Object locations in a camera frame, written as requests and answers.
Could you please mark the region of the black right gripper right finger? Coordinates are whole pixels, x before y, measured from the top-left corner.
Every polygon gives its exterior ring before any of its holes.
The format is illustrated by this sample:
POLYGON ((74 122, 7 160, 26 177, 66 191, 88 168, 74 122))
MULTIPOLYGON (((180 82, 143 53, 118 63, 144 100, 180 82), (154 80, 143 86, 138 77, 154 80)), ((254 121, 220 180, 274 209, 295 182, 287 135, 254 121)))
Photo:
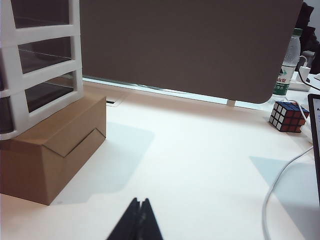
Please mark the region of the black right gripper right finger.
POLYGON ((136 239, 163 240, 163 236, 148 198, 142 202, 138 212, 136 239))

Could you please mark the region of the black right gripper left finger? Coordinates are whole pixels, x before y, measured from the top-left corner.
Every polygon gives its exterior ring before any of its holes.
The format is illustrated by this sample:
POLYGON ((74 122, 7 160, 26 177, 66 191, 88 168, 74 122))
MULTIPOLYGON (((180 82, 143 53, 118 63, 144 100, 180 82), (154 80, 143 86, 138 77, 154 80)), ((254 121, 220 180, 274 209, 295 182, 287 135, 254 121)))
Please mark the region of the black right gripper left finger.
POLYGON ((139 210, 140 202, 135 197, 120 217, 107 240, 132 240, 139 210))

